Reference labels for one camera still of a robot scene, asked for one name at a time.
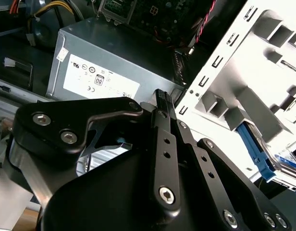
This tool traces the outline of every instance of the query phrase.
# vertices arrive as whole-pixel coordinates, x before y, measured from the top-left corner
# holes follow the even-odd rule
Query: black bracket
[[[85,149],[90,123],[117,119],[132,120],[142,114],[143,109],[139,104],[126,97],[32,103],[17,111],[13,132],[16,142],[29,152],[44,161],[67,167],[74,165]],[[37,115],[40,115],[40,118],[36,118],[40,123],[33,120]],[[74,134],[76,142],[64,142],[64,132]]]

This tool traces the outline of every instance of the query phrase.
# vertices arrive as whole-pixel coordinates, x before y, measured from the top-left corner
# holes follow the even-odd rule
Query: rectangular slot
[[[215,60],[214,63],[212,64],[212,66],[213,66],[214,68],[217,68],[217,67],[220,65],[220,63],[221,63],[222,60],[223,60],[223,57],[220,58],[220,56],[217,56],[216,60]]]
[[[272,37],[269,39],[269,43],[281,48],[284,44],[286,44],[294,35],[294,31],[290,30],[289,28],[281,25]]]
[[[207,83],[207,81],[209,80],[209,78],[206,78],[206,76],[204,76],[202,79],[201,79],[201,81],[200,81],[200,83],[198,84],[198,86],[200,86],[200,87],[204,87],[205,85],[206,85],[206,83]]]
[[[183,106],[182,109],[180,110],[179,114],[184,115],[187,111],[188,107]]]
[[[230,47],[232,47],[234,45],[234,43],[237,41],[237,39],[239,38],[240,35],[236,35],[235,33],[233,33],[230,37],[230,39],[228,39],[227,41],[227,45],[229,45]]]
[[[248,12],[246,13],[246,15],[244,16],[244,20],[246,20],[247,22],[249,22],[253,16],[255,15],[255,13],[257,12],[258,8],[254,9],[254,6],[252,6]]]

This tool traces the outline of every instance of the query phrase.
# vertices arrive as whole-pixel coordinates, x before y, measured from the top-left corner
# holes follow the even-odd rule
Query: electronic component
[[[103,18],[59,32],[47,95],[60,100],[127,96],[150,102],[155,89],[184,89],[172,51]]]
[[[200,4],[194,0],[102,0],[99,12],[116,25],[129,25],[163,45],[180,47],[188,45],[190,35],[202,33],[215,2],[207,13],[203,9],[211,4],[209,0]]]

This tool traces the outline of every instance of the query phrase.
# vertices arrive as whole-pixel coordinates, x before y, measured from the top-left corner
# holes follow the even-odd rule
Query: bolt
[[[130,105],[130,107],[132,107],[135,110],[138,109],[138,106],[134,102],[130,102],[129,105]]]
[[[180,122],[180,126],[183,127],[184,129],[187,128],[187,125],[184,122]]]
[[[65,143],[68,143],[68,144],[73,144],[73,143],[77,142],[77,136],[73,132],[70,132],[70,131],[64,131],[61,134],[61,139],[62,139],[62,141],[64,141]]]
[[[49,125],[51,123],[51,119],[50,117],[48,117],[45,114],[36,114],[33,116],[33,121],[41,126],[46,126]]]
[[[231,212],[228,210],[224,210],[223,216],[226,222],[234,229],[238,228],[238,222],[236,221],[235,217],[232,215]]]
[[[169,188],[166,188],[166,187],[160,188],[159,194],[160,194],[160,197],[162,198],[162,200],[165,201],[165,203],[170,204],[170,205],[173,203],[173,201],[175,199],[173,192]]]
[[[206,141],[206,144],[210,147],[210,148],[214,148],[213,143],[211,143],[211,141]]]
[[[282,219],[282,217],[278,214],[276,214],[276,218],[277,220],[279,221],[279,223],[284,227],[284,228],[287,228],[287,223],[284,221],[284,219]]]
[[[267,213],[264,214],[264,217],[273,228],[276,227],[275,222],[272,220],[272,218]]]

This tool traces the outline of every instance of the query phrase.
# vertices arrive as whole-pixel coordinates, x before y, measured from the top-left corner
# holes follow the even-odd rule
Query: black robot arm
[[[157,90],[156,99],[151,111],[129,98],[17,111],[4,164],[43,207],[41,230],[292,230],[215,143],[194,140],[166,92]],[[118,140],[132,149],[76,175],[79,157]]]

